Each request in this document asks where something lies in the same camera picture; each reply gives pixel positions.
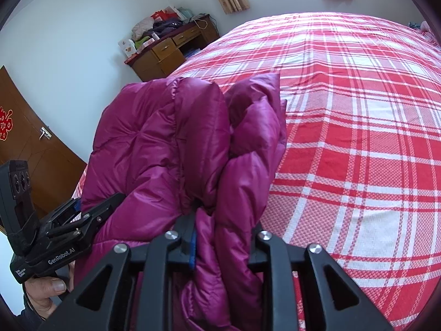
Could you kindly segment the person's left hand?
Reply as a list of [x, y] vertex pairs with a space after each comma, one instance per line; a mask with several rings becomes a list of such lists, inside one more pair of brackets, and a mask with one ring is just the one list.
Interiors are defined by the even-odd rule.
[[59, 297], [66, 291], [73, 290], [74, 270], [75, 263], [69, 263], [68, 283], [53, 276], [30, 278], [24, 283], [28, 304], [41, 320], [47, 319], [56, 310], [57, 305], [52, 300], [53, 297]]

